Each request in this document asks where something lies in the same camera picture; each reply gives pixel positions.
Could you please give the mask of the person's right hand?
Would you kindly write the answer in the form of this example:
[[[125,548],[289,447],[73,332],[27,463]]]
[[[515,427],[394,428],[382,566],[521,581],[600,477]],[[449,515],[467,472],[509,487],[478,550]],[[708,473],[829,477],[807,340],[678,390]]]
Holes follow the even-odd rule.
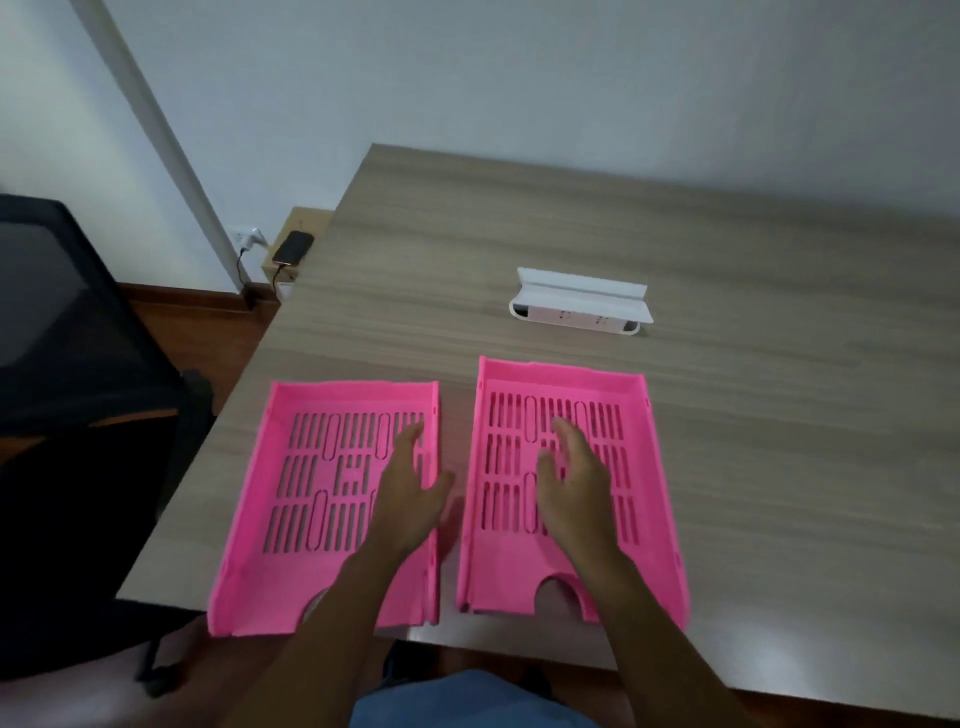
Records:
[[[618,534],[607,468],[592,450],[585,434],[568,419],[552,425],[565,465],[557,463],[558,495],[552,503],[537,503],[541,521],[573,566],[586,566],[618,551]],[[540,453],[553,453],[544,448]]]

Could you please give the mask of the person's left hand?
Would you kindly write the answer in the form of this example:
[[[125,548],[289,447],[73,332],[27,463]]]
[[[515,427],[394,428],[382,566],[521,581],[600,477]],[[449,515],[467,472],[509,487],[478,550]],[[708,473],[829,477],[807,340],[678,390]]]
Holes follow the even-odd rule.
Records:
[[[383,557],[402,563],[438,528],[444,512],[429,512],[424,504],[422,480],[415,468],[415,444],[424,432],[420,421],[397,436],[384,468],[365,544]]]

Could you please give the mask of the person's left forearm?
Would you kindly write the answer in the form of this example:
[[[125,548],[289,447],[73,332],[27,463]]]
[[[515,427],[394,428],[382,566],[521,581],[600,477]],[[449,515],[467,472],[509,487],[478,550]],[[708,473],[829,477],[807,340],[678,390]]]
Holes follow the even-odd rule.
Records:
[[[370,531],[220,728],[349,728],[386,594],[417,543]]]

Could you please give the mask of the person's right forearm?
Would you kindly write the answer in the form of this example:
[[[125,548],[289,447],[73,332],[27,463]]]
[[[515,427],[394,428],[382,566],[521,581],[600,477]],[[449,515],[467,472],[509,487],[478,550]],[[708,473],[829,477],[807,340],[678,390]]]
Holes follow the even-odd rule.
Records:
[[[757,728],[616,544],[566,555],[595,606],[637,728]]]

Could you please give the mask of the pink plastic paper tray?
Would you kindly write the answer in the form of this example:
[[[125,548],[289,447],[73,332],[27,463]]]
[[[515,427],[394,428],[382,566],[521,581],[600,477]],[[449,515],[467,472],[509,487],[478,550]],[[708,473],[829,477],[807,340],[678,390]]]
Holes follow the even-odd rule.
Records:
[[[539,588],[558,579],[574,591],[583,619],[598,622],[537,506],[540,451],[555,453],[558,474],[567,473],[556,417],[582,431],[607,468],[619,547],[686,629],[690,591],[644,375],[486,356],[478,363],[457,609],[533,615]]]
[[[272,383],[210,593],[211,636],[294,632],[367,537],[395,439],[413,423],[418,480],[435,482],[439,415],[436,381]]]

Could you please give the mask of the white desk power socket box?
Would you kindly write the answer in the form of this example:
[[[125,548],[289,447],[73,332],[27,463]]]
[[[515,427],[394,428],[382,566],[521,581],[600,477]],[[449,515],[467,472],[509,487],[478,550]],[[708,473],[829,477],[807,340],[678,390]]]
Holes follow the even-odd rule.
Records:
[[[624,336],[654,323],[644,284],[532,268],[517,274],[509,311],[518,320]]]

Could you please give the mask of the person's blue shorts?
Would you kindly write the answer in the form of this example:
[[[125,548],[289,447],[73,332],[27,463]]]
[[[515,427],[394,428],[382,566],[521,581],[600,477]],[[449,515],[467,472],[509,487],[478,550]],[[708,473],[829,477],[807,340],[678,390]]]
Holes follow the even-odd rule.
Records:
[[[599,728],[582,712],[468,669],[379,686],[354,705],[349,728]]]

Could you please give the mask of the wooden desk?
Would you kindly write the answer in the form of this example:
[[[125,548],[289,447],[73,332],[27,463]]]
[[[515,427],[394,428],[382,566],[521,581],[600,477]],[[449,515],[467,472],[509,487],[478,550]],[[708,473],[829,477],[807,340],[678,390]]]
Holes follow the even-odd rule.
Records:
[[[522,321],[518,268],[646,285],[624,336]],[[439,382],[469,472],[478,359],[646,376],[728,685],[960,719],[960,223],[373,144],[126,577],[206,606],[273,381]]]

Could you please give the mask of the black smartphone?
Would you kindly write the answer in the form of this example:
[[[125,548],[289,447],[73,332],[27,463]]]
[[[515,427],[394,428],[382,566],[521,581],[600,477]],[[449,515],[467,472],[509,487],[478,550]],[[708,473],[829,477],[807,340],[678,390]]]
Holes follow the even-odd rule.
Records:
[[[279,268],[297,267],[306,257],[315,241],[314,234],[294,229],[279,243],[271,256],[271,262]]]

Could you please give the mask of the small wooden side stand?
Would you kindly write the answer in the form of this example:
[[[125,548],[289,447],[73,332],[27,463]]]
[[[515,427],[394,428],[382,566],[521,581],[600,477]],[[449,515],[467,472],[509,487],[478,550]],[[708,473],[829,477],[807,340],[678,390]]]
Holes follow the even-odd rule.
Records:
[[[291,293],[293,285],[309,254],[320,248],[320,240],[328,231],[334,215],[335,211],[329,209],[301,206],[295,206],[291,209],[285,223],[282,225],[280,233],[275,237],[273,243],[267,250],[263,263],[261,263],[261,270],[267,278],[273,294],[281,303],[285,301]],[[287,237],[288,233],[294,230],[300,230],[314,235],[314,244],[298,266],[280,268],[272,262],[272,255],[282,240]]]

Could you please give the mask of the black office chair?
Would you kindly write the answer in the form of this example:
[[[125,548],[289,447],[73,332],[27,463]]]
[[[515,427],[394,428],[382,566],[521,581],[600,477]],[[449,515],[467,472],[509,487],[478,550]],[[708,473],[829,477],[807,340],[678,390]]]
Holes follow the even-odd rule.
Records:
[[[173,692],[162,638],[199,611],[118,592],[215,416],[67,206],[0,193],[0,682],[146,645],[135,682]]]

